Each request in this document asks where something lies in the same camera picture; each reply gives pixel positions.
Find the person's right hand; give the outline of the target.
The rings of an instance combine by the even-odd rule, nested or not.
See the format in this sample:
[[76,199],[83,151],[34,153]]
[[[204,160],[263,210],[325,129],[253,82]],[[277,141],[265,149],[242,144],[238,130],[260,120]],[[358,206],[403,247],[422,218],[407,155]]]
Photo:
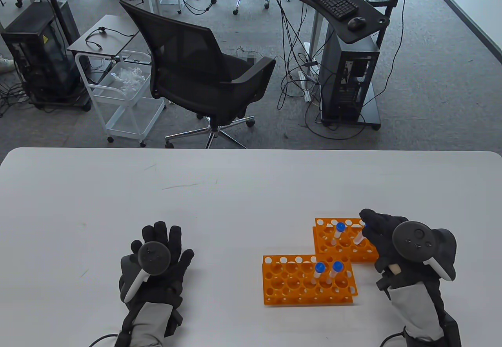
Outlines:
[[378,251],[375,269],[382,275],[376,284],[380,291],[404,288],[422,282],[427,291],[440,292],[439,275],[429,266],[409,261],[401,256],[392,241],[396,227],[407,218],[378,214],[371,209],[363,209],[359,216],[365,223],[362,234]]

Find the person's left hand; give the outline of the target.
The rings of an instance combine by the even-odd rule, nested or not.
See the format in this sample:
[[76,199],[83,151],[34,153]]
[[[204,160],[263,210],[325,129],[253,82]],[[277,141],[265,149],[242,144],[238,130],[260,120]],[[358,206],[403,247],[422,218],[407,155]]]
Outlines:
[[[119,279],[120,300],[129,309],[146,302],[168,304],[177,309],[182,303],[182,285],[184,275],[194,257],[192,249],[182,250],[182,230],[173,225],[170,229],[160,220],[142,229],[143,240],[131,243],[131,254],[121,259],[122,274]],[[129,302],[124,300],[131,284],[139,273],[139,251],[143,245],[150,242],[162,244],[170,253],[170,263],[167,269],[159,275],[150,276],[143,282],[134,297]]]

